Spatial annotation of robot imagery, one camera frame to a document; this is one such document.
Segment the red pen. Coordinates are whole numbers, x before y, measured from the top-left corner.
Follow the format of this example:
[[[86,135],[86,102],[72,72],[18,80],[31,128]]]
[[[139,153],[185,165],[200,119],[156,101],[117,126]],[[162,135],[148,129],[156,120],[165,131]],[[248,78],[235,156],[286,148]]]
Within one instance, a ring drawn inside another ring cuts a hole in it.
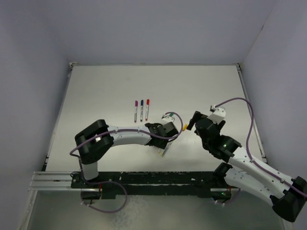
[[[148,115],[149,115],[149,105],[146,105],[146,112],[145,112],[145,120],[148,120]]]

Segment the green pen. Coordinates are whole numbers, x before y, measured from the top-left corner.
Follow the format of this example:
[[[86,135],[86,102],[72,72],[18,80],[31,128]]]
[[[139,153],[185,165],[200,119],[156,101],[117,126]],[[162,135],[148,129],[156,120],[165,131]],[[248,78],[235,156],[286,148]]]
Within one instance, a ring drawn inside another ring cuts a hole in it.
[[[171,145],[172,145],[172,142],[167,144],[166,148],[164,149],[164,151],[162,153],[162,157],[165,156],[166,152],[168,151],[168,149],[170,148]]]

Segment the purple pen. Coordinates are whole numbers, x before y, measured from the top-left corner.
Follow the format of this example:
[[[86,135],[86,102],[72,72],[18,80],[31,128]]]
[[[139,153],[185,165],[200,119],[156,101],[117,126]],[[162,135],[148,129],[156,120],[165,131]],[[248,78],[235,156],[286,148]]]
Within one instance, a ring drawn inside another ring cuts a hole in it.
[[[138,111],[138,101],[135,101],[135,106],[134,106],[134,122],[137,122],[137,111]]]

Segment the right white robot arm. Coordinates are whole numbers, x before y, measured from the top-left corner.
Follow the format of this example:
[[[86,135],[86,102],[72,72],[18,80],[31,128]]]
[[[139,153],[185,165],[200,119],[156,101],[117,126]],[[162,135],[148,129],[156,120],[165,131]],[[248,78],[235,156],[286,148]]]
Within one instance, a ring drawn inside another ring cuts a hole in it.
[[[187,130],[196,128],[205,150],[223,160],[213,176],[214,184],[242,189],[268,203],[284,220],[295,222],[307,201],[306,180],[281,173],[249,154],[235,139],[221,135],[224,118],[224,110],[210,116],[196,111],[187,126]]]

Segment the blue pen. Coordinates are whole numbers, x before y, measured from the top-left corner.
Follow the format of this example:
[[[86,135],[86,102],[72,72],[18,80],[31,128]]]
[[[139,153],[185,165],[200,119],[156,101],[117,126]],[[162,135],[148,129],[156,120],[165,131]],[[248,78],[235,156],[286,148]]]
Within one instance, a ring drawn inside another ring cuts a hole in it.
[[[143,121],[143,106],[141,106],[141,109],[140,109],[140,121],[141,122]]]

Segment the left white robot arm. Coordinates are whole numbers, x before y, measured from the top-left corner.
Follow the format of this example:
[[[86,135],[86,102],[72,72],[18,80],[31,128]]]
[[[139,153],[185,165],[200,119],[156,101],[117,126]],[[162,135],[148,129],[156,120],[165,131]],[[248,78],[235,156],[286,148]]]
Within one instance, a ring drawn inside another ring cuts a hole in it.
[[[92,123],[75,136],[81,167],[82,183],[88,188],[97,186],[98,161],[115,146],[142,145],[165,149],[179,131],[172,121],[167,123],[146,123],[135,127],[109,126],[104,119]]]

